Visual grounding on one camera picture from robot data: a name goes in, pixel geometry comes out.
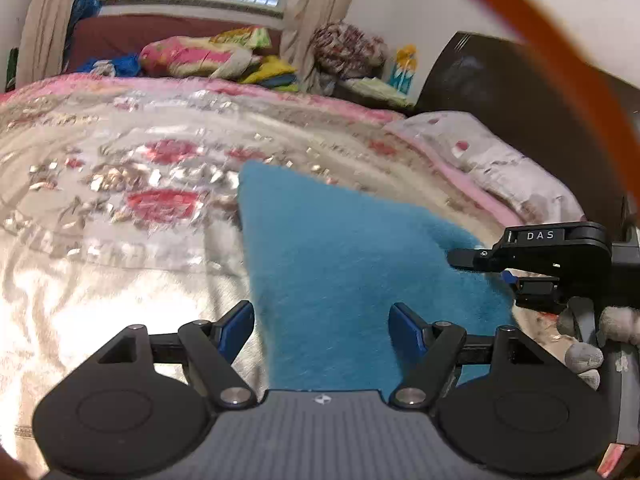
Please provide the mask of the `grey gloved right hand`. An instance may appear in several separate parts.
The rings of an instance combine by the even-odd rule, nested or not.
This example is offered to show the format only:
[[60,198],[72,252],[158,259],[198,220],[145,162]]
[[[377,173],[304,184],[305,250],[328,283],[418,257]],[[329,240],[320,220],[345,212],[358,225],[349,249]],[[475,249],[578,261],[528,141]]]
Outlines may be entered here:
[[597,314],[591,300],[573,297],[559,315],[556,328],[573,339],[565,352],[565,365],[593,390],[600,387],[599,370],[607,342],[639,347],[639,310],[632,307],[605,307]]

